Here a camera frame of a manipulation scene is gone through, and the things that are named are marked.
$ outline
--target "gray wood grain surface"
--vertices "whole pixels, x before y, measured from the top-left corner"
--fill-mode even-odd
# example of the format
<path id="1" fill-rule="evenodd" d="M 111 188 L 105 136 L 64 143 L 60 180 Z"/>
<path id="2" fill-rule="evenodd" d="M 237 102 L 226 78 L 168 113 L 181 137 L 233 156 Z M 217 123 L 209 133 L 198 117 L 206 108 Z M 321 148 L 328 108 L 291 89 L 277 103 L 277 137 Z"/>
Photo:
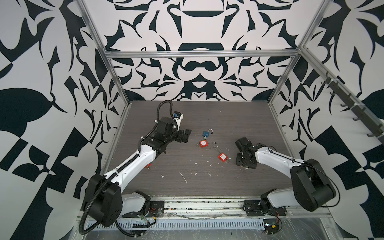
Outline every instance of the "gray wood grain surface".
<path id="1" fill-rule="evenodd" d="M 154 125 L 159 101 L 133 101 L 117 149 L 109 166 L 118 166 L 136 149 L 140 136 Z M 180 129 L 191 129 L 188 143 L 172 142 L 126 187 L 124 194 L 140 190 L 147 195 L 226 195 L 259 196 L 273 188 L 291 187 L 282 173 L 258 164 L 256 169 L 235 165 L 235 141 L 246 136 L 253 143 L 274 146 L 289 155 L 267 102 L 173 102 L 173 110 L 184 114 Z M 169 104 L 161 117 L 169 117 Z M 196 144 L 202 133 L 212 128 L 208 142 L 216 142 L 230 162 L 218 159 L 219 152 Z"/>

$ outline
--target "patterned backdrop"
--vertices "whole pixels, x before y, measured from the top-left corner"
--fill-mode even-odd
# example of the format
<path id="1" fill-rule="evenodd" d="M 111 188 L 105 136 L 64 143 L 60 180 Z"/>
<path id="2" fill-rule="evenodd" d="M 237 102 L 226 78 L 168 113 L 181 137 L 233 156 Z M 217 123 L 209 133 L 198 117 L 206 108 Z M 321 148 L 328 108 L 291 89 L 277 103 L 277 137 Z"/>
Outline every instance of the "patterned backdrop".
<path id="1" fill-rule="evenodd" d="M 130 100 L 268 100 L 289 57 L 136 58 L 112 64 Z"/>
<path id="2" fill-rule="evenodd" d="M 86 0 L 108 51 L 296 49 L 321 0 Z M 130 100 L 268 100 L 288 57 L 115 59 Z"/>
<path id="3" fill-rule="evenodd" d="M 381 0 L 335 0 L 308 44 L 309 50 L 384 119 Z M 295 157 L 320 161 L 341 191 L 330 208 L 347 237 L 384 237 L 384 146 L 301 58 L 273 103 Z M 336 197 L 329 204 L 335 204 Z"/>
<path id="4" fill-rule="evenodd" d="M 320 0 L 86 0 L 110 51 L 292 49 Z"/>
<path id="5" fill-rule="evenodd" d="M 73 0 L 0 3 L 1 239 L 68 239 L 124 103 Z"/>

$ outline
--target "blue padlock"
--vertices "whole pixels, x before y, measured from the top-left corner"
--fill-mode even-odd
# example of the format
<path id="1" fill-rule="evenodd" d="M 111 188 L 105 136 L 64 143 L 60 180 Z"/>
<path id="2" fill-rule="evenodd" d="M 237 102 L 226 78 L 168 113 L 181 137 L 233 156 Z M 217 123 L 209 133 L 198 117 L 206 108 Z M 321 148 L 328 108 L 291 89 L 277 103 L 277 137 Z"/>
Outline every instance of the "blue padlock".
<path id="1" fill-rule="evenodd" d="M 204 131 L 203 132 L 203 138 L 204 139 L 207 139 L 207 137 L 209 137 L 209 130 L 211 130 L 211 134 L 213 134 L 214 133 L 214 131 L 210 128 L 210 129 L 208 129 L 208 131 Z"/>

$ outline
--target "black cable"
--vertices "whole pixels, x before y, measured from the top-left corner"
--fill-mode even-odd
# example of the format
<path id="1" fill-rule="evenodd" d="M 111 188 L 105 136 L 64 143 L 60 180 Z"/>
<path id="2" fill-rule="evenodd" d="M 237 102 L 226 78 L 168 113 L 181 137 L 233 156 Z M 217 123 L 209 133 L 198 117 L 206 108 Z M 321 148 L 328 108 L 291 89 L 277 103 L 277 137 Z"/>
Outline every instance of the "black cable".
<path id="1" fill-rule="evenodd" d="M 274 216 L 274 217 L 276 217 L 279 220 L 279 230 L 276 233 L 280 232 L 281 229 L 283 228 L 283 223 L 282 223 L 282 221 L 280 220 L 280 218 L 277 215 L 266 213 L 266 212 L 263 212 L 261 210 L 246 210 L 245 209 L 245 204 L 243 205 L 243 211 L 245 211 L 245 212 L 261 212 L 262 214 L 268 214 L 269 216 Z"/>
<path id="2" fill-rule="evenodd" d="M 269 216 L 274 216 L 274 217 L 276 217 L 279 220 L 279 230 L 276 233 L 280 232 L 283 229 L 283 222 L 282 222 L 282 220 L 277 215 L 273 215 L 273 214 L 266 213 L 266 212 L 261 212 L 261 213 L 262 214 L 267 214 Z"/>
<path id="3" fill-rule="evenodd" d="M 339 204 L 340 199 L 341 199 L 341 196 L 340 196 L 340 190 L 339 190 L 339 188 L 337 187 L 337 185 L 335 184 L 335 182 L 334 182 L 330 177 L 328 177 L 327 174 L 325 174 L 325 172 L 322 172 L 322 171 L 320 171 L 319 169 L 317 169 L 317 168 L 315 168 L 315 167 L 313 167 L 313 166 L 307 165 L 307 164 L 305 164 L 305 162 L 304 162 L 304 163 L 302 163 L 302 162 L 298 162 L 298 161 L 296 161 L 294 158 L 288 158 L 288 157 L 286 157 L 286 156 L 277 154 L 277 153 L 273 152 L 272 150 L 270 150 L 269 147 L 268 147 L 268 150 L 269 150 L 270 153 L 273 153 L 273 154 L 278 155 L 278 156 L 280 156 L 280 157 L 284 157 L 284 158 L 286 158 L 286 159 L 288 159 L 288 160 L 290 160 L 290 161 L 297 162 L 297 163 L 300 163 L 300 164 L 304 164 L 306 167 L 311 167 L 311 168 L 315 169 L 316 171 L 320 172 L 321 174 L 323 174 L 324 176 L 326 176 L 326 177 L 333 183 L 333 185 L 336 187 L 336 190 L 337 190 L 337 192 L 338 192 L 338 194 L 339 194 L 339 200 L 337 201 L 336 204 L 334 204 L 334 205 L 332 205 L 332 206 L 322 206 L 322 207 L 335 207 L 335 206 L 337 206 L 337 205 Z"/>
<path id="4" fill-rule="evenodd" d="M 120 225 L 119 225 L 119 223 L 118 223 L 117 220 L 115 220 L 115 224 L 116 224 L 116 227 L 118 228 L 118 230 L 119 230 L 122 234 L 124 234 L 124 235 L 126 235 L 126 236 L 129 236 L 129 237 L 141 237 L 141 236 L 142 236 L 142 235 L 137 235 L 137 234 L 133 234 L 133 233 L 129 233 L 129 232 L 124 231 L 124 229 L 122 229 L 122 228 L 120 227 Z"/>
<path id="5" fill-rule="evenodd" d="M 118 172 L 123 171 L 123 169 L 126 168 L 128 165 L 130 165 L 136 158 L 138 158 L 138 156 L 139 156 L 138 154 L 133 156 L 133 158 L 131 158 L 128 162 L 126 162 L 123 166 L 121 166 L 117 171 Z"/>
<path id="6" fill-rule="evenodd" d="M 139 225 L 139 224 L 133 224 L 133 225 L 140 226 L 140 228 L 146 228 L 146 227 L 152 226 L 152 225 L 154 225 L 154 224 L 156 223 L 156 218 L 153 217 L 153 219 L 154 219 L 155 221 L 152 222 L 152 223 L 149 223 L 149 224 L 147 224 L 147 225 Z"/>
<path id="7" fill-rule="evenodd" d="M 93 202 L 96 200 L 96 198 L 100 195 L 100 193 L 105 189 L 105 187 L 108 185 L 108 183 L 117 175 L 117 173 L 113 173 L 108 179 L 105 180 L 104 183 L 101 184 L 101 186 L 96 190 L 94 195 L 92 196 L 91 200 L 88 202 L 88 204 L 85 207 L 84 213 L 81 216 L 80 223 L 79 223 L 79 233 L 81 235 L 87 234 L 90 231 L 92 231 L 97 225 L 99 225 L 99 222 L 96 222 L 92 226 L 90 226 L 88 229 L 84 229 L 85 220 L 87 219 L 88 213 L 93 205 Z"/>
<path id="8" fill-rule="evenodd" d="M 276 148 L 274 146 L 268 146 L 268 150 L 270 147 L 273 147 L 273 149 L 277 152 Z"/>
<path id="9" fill-rule="evenodd" d="M 147 224 L 147 225 L 138 225 L 138 224 L 136 224 L 136 225 L 138 225 L 138 226 L 140 226 L 140 228 L 146 228 L 146 227 L 149 227 L 149 226 L 152 226 L 152 225 L 154 225 L 155 223 L 156 223 L 156 218 L 155 217 L 153 217 L 154 218 L 154 222 L 153 223 L 149 223 L 149 224 Z M 126 236 L 129 236 L 129 237 L 141 237 L 143 234 L 141 234 L 141 235 L 137 235 L 137 234 L 133 234 L 133 233 L 129 233 L 129 232 L 126 232 L 124 229 L 122 229 L 121 227 L 120 227 L 120 225 L 119 225 L 119 223 L 118 223 L 118 221 L 117 220 L 115 220 L 115 224 L 116 224 L 116 227 L 118 228 L 118 230 L 122 233 L 122 234 L 124 234 L 124 235 L 126 235 Z"/>
<path id="10" fill-rule="evenodd" d="M 137 150 L 140 152 L 141 151 L 141 143 L 144 141 L 144 139 L 146 139 L 149 135 L 151 135 L 153 133 L 153 131 L 155 131 L 155 129 L 157 128 L 157 123 L 159 121 L 159 118 L 160 118 L 160 108 L 161 106 L 163 106 L 165 103 L 169 103 L 170 106 L 169 106 L 169 114 L 171 116 L 171 118 L 173 118 L 173 115 L 172 115 L 172 106 L 173 106 L 173 103 L 172 101 L 170 100 L 165 100 L 165 101 L 162 101 L 158 106 L 157 106 L 157 110 L 156 110 L 156 122 L 155 122 L 155 126 L 153 126 L 153 128 L 142 138 L 139 140 L 139 143 L 138 143 L 138 146 L 137 146 Z"/>
<path id="11" fill-rule="evenodd" d="M 339 204 L 339 202 L 340 202 L 341 196 L 340 196 L 340 190 L 339 190 L 339 188 L 337 187 L 337 185 L 335 184 L 335 182 L 334 182 L 330 177 L 328 177 L 324 172 L 320 171 L 319 169 L 317 169 L 317 168 L 315 168 L 315 167 L 312 167 L 312 166 L 309 166 L 309 165 L 306 165 L 306 166 L 307 166 L 307 167 L 311 167 L 311 168 L 315 169 L 316 171 L 322 173 L 322 174 L 323 174 L 324 176 L 326 176 L 326 177 L 333 183 L 333 185 L 335 185 L 335 187 L 336 187 L 337 193 L 338 193 L 338 195 L 339 195 L 339 200 L 337 201 L 337 203 L 334 204 L 334 205 L 332 205 L 332 206 L 322 206 L 322 207 L 335 207 L 335 206 L 337 206 L 337 205 Z"/>

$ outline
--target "red padlock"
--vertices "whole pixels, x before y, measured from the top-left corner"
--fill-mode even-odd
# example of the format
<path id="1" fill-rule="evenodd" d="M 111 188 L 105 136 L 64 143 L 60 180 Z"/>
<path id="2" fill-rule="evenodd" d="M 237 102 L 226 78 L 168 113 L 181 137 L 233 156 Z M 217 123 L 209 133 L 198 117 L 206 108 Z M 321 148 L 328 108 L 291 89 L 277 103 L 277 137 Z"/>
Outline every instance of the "red padlock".
<path id="1" fill-rule="evenodd" d="M 208 142 L 206 140 L 200 141 L 199 143 L 200 143 L 201 147 L 207 147 L 208 146 Z"/>
<path id="2" fill-rule="evenodd" d="M 214 149 L 216 149 L 216 151 L 218 151 L 220 154 L 217 156 L 222 162 L 225 162 L 227 159 L 228 159 L 228 156 L 227 155 L 225 155 L 224 153 L 223 153 L 223 150 L 219 147 L 219 146 L 214 146 L 213 147 Z"/>
<path id="3" fill-rule="evenodd" d="M 225 160 L 226 160 L 228 157 L 227 157 L 227 155 L 225 155 L 224 153 L 220 153 L 219 156 L 218 156 L 218 158 L 219 158 L 221 161 L 225 162 Z"/>

